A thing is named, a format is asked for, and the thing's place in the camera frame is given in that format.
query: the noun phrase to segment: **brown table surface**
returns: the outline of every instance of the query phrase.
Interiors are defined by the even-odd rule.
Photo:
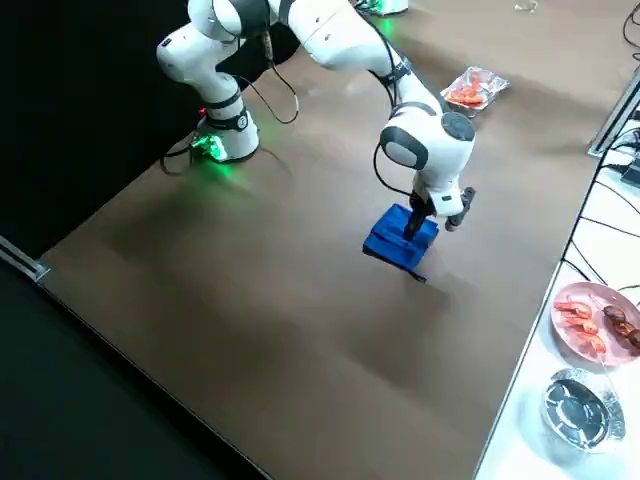
[[[245,94],[273,154],[150,168],[47,253],[47,286],[277,479],[470,478],[595,168],[586,145],[635,67],[634,2],[513,3],[421,0],[382,21],[438,88],[467,64],[513,82],[476,120],[478,195],[426,285],[361,253],[404,202],[371,167],[382,88],[301,51],[280,67],[295,124]],[[292,108],[271,72],[257,86]]]

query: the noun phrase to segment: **blue object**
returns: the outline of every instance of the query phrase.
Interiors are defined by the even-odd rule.
[[[438,235],[438,224],[425,220],[413,241],[408,242],[402,238],[402,232],[410,215],[409,209],[393,204],[371,229],[362,245],[362,252],[405,270],[416,280],[425,282],[426,278],[415,272],[414,268]]]

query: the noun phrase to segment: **aluminum foil container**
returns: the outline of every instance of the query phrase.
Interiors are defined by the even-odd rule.
[[[482,103],[467,105],[447,98],[450,95],[459,93],[464,88],[472,87],[474,82],[478,87],[478,95],[484,99]],[[440,92],[440,94],[454,110],[460,111],[468,117],[474,117],[478,112],[481,112],[491,105],[498,94],[510,85],[511,82],[499,77],[490,70],[480,67],[469,67],[462,75],[456,78],[451,85]]]
[[[551,377],[541,413],[558,437],[586,453],[608,452],[626,435],[622,407],[610,382],[580,368]]]

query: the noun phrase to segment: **green light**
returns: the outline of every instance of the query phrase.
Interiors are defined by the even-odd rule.
[[[378,23],[380,30],[384,33],[385,37],[393,38],[393,20],[390,18],[383,18]]]
[[[221,177],[231,178],[233,176],[233,170],[231,170],[231,167],[229,165],[217,164],[215,165],[215,167]]]
[[[191,143],[194,149],[197,149],[202,155],[207,155],[218,162],[222,162],[229,158],[227,151],[222,145],[222,140],[217,135],[203,135],[198,137]]]

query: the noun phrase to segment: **black floor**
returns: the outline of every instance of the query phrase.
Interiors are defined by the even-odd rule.
[[[0,478],[263,478],[0,262]]]

